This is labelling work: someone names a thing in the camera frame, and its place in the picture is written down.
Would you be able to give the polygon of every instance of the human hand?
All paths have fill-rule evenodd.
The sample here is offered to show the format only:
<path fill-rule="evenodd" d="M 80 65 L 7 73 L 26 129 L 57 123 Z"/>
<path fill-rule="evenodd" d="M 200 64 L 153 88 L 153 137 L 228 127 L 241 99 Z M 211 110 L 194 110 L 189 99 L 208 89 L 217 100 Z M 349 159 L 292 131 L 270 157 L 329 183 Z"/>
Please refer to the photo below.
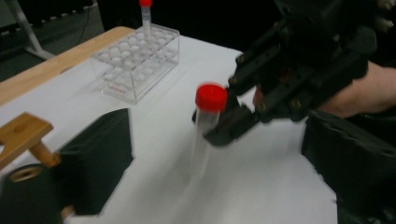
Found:
<path fill-rule="evenodd" d="M 257 105 L 263 97 L 258 86 L 253 104 Z M 366 76 L 353 80 L 318 110 L 340 118 L 348 118 L 359 113 L 379 113 L 394 105 L 396 105 L 396 69 L 369 62 Z"/>

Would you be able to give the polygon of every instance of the white table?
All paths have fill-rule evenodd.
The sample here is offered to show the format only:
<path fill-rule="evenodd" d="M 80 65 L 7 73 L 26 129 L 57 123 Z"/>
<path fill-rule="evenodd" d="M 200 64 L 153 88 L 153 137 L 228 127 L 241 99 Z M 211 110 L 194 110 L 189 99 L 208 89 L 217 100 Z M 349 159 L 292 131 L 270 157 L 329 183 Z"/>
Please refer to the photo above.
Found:
<path fill-rule="evenodd" d="M 196 87 L 226 84 L 238 54 L 182 36 L 179 65 L 137 105 L 100 93 L 87 60 L 2 105 L 0 125 L 35 114 L 52 123 L 43 142 L 57 150 L 99 116 L 129 108 L 135 160 L 99 216 L 67 223 L 335 224 L 335 195 L 300 153 L 303 122 L 260 124 L 213 148 L 203 179 L 189 181 Z M 251 106 L 252 93 L 241 101 Z M 31 162 L 25 153 L 8 170 Z"/>

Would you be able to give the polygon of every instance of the black device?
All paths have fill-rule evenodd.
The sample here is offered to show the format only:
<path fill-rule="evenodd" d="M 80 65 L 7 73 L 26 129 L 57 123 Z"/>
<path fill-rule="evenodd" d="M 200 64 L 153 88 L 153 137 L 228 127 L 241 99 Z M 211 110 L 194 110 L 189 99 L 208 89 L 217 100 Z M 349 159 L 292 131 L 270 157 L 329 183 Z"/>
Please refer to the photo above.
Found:
<path fill-rule="evenodd" d="M 6 176 L 0 223 L 63 223 L 61 211 L 76 216 L 101 213 L 133 161 L 128 109 L 104 114 L 59 151 L 61 163 L 22 166 Z"/>
<path fill-rule="evenodd" d="M 366 74 L 377 50 L 375 31 L 386 33 L 392 26 L 382 16 L 394 1 L 275 3 L 283 20 L 236 58 L 226 109 L 205 139 L 223 147 L 260 122 L 308 117 L 302 154 L 336 193 L 338 223 L 396 223 L 396 149 L 384 134 L 394 132 L 396 119 L 361 115 L 346 120 L 315 110 Z M 240 105 L 237 97 L 258 85 L 263 101 L 254 110 Z"/>

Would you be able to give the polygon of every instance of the red cap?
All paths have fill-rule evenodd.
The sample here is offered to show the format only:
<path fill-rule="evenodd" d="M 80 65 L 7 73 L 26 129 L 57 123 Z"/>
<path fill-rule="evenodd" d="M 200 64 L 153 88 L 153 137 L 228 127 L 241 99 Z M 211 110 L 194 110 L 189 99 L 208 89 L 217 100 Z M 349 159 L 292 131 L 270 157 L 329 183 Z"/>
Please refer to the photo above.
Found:
<path fill-rule="evenodd" d="M 202 84 L 197 89 L 195 103 L 204 111 L 221 112 L 227 103 L 227 91 L 216 83 Z"/>
<path fill-rule="evenodd" d="M 141 7 L 151 7 L 152 2 L 151 0 L 139 0 L 139 5 Z"/>

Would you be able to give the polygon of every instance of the test tube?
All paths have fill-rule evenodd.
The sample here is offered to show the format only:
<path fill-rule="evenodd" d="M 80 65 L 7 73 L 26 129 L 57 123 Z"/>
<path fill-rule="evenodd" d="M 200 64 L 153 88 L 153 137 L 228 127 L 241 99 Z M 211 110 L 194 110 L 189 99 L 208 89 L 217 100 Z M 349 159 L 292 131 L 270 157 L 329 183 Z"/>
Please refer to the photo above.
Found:
<path fill-rule="evenodd" d="M 191 176 L 199 179 L 205 173 L 209 149 L 204 135 L 219 122 L 219 115 L 227 103 L 227 91 L 216 83 L 204 83 L 195 95 L 195 136 L 192 142 Z"/>
<path fill-rule="evenodd" d="M 151 0 L 139 0 L 139 5 L 142 10 L 142 23 L 143 23 L 143 33 L 145 34 L 145 39 L 148 43 L 151 42 Z"/>

